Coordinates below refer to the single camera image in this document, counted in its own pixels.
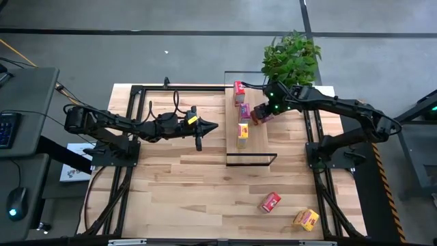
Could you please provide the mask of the wooden shelf with black frame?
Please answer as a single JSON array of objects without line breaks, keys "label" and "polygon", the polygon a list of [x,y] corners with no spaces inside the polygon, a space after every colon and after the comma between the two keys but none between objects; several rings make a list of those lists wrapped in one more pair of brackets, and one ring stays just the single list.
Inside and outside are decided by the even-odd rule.
[{"label": "wooden shelf with black frame", "polygon": [[244,148],[238,147],[238,111],[234,106],[234,86],[225,84],[226,166],[269,166],[277,153],[269,152],[266,124],[254,125],[249,118],[249,138]]}]

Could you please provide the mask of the silver metal bracket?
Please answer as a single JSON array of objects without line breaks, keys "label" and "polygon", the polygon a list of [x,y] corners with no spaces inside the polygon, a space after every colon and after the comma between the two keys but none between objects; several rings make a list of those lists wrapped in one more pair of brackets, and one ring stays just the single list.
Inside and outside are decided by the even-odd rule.
[{"label": "silver metal bracket", "polygon": [[107,246],[145,246],[146,238],[122,238],[109,240]]},{"label": "silver metal bracket", "polygon": [[315,241],[315,240],[308,240],[304,241],[301,240],[298,242],[299,246],[338,246],[337,242],[334,241]]}]

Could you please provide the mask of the black desk support beam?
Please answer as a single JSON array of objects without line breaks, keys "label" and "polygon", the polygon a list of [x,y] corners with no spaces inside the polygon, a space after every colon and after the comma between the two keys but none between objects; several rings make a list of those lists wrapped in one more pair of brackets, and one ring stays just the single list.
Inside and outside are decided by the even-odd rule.
[{"label": "black desk support beam", "polygon": [[86,174],[91,174],[91,161],[77,154],[66,147],[59,145],[49,138],[41,136],[36,148],[38,154],[48,154],[52,159],[69,165]]}]

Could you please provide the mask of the red Froot Loops cereal box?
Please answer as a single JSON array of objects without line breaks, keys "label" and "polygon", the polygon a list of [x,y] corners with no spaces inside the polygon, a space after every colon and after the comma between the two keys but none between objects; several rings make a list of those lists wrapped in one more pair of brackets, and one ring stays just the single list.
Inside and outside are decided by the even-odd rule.
[{"label": "red Froot Loops cereal box", "polygon": [[270,192],[260,202],[258,207],[263,213],[270,213],[280,201],[281,201],[281,196],[278,193]]},{"label": "red Froot Loops cereal box", "polygon": [[234,104],[236,107],[244,103],[245,88],[241,81],[234,81]]}]

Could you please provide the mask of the black computer mouse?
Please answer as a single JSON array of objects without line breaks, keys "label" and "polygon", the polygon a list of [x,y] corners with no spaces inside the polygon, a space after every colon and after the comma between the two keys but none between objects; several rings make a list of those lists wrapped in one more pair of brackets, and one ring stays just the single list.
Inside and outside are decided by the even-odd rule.
[{"label": "black computer mouse", "polygon": [[6,200],[6,211],[11,221],[24,219],[28,212],[27,188],[17,187],[10,191]]}]

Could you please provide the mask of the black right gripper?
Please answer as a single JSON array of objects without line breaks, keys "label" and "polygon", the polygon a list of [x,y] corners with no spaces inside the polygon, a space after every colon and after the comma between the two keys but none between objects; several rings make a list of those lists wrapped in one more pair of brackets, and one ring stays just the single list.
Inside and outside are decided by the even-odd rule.
[{"label": "black right gripper", "polygon": [[265,117],[265,121],[286,111],[296,110],[296,105],[289,97],[288,88],[280,82],[269,82],[266,86],[268,104],[262,103],[253,108],[256,117]]}]

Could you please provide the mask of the black device with green light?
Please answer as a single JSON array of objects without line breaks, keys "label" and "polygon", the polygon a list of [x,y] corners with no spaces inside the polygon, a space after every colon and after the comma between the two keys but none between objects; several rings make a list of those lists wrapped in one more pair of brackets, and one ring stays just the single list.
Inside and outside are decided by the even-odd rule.
[{"label": "black device with green light", "polygon": [[423,119],[426,121],[437,121],[437,104],[423,114]]}]

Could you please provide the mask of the white printed box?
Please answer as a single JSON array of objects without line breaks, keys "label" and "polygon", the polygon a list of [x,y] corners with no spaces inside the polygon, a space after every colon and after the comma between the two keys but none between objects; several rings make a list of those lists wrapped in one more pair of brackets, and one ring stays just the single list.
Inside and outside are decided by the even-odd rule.
[{"label": "white printed box", "polygon": [[[96,146],[96,142],[91,143],[69,143],[67,145],[67,149],[73,151],[76,154],[79,154],[85,157],[88,160],[92,160],[92,156],[85,154],[84,149],[92,149]],[[63,164],[59,181],[60,182],[82,182],[89,181],[91,178],[90,174],[86,174],[85,172],[79,171],[69,165]]]}]

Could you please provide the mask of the yellow Corn Pops cereal box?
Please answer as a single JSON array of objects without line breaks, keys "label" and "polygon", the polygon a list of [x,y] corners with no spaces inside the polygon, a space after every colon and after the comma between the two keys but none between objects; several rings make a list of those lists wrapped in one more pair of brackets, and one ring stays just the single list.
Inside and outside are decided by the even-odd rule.
[{"label": "yellow Corn Pops cereal box", "polygon": [[237,148],[246,148],[249,140],[249,125],[239,123],[237,130]]},{"label": "yellow Corn Pops cereal box", "polygon": [[313,230],[320,216],[312,209],[300,211],[293,220],[294,226],[300,226],[304,230],[310,232]]}]

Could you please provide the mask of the black backlit keyboard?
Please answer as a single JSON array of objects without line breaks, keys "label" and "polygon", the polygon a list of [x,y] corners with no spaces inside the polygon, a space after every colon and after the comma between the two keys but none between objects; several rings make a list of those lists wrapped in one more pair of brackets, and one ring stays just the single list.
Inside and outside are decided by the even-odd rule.
[{"label": "black backlit keyboard", "polygon": [[20,113],[0,113],[0,149],[10,149],[20,124]]}]

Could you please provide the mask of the black hazard-striped floor mat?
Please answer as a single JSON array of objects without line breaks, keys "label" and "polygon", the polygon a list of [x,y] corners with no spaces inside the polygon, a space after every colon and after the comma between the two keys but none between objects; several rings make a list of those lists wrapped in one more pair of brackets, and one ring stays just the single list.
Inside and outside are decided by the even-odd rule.
[{"label": "black hazard-striped floor mat", "polygon": [[371,240],[405,243],[406,235],[377,145],[357,143],[352,149],[366,161],[353,174],[346,170],[333,172],[340,208],[352,225]]}]

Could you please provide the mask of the grey desk top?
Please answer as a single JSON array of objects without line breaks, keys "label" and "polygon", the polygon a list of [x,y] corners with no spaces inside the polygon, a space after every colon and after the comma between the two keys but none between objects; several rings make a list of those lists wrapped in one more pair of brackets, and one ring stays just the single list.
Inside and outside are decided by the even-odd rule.
[{"label": "grey desk top", "polygon": [[0,87],[0,112],[17,112],[21,117],[12,147],[0,149],[0,159],[36,153],[59,77],[57,68],[17,68],[10,73]]},{"label": "grey desk top", "polygon": [[[0,243],[23,241],[39,223],[44,201],[42,194],[50,158],[37,154],[29,158],[0,159]],[[26,188],[28,208],[20,221],[8,217],[7,198],[16,187]]]}]

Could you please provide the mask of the green potted plant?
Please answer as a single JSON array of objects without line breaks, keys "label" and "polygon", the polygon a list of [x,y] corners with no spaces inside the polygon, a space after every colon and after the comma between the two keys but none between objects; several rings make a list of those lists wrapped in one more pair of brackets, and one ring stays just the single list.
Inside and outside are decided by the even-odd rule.
[{"label": "green potted plant", "polygon": [[310,85],[316,81],[315,73],[321,59],[322,49],[294,30],[279,41],[274,38],[264,47],[261,72],[269,81],[282,82],[287,87]]}]

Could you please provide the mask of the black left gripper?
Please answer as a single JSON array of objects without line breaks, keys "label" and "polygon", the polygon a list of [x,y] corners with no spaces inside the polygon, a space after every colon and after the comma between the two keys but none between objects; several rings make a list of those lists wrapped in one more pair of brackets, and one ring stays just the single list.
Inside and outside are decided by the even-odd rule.
[{"label": "black left gripper", "polygon": [[[196,106],[192,106],[190,110],[197,110]],[[188,129],[184,126],[184,129],[188,129],[191,130],[193,133],[193,137],[195,138],[195,147],[197,151],[202,151],[202,144],[201,144],[201,123],[200,123],[200,117],[198,117],[197,120],[197,125],[194,129]],[[207,121],[207,120],[203,120],[203,124],[205,125],[203,127],[203,135],[207,135],[208,133],[210,133],[211,131],[213,131],[214,129],[216,129],[219,124],[216,122],[211,122],[211,121]]]}]

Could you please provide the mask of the grey metal cart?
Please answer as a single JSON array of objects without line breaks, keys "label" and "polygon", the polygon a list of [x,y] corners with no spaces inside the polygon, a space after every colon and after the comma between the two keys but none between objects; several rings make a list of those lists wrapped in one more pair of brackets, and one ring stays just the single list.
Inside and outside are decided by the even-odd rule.
[{"label": "grey metal cart", "polygon": [[437,121],[423,119],[436,104],[437,89],[395,117],[403,127],[397,136],[415,177],[415,184],[399,194],[400,200],[437,195]]}]

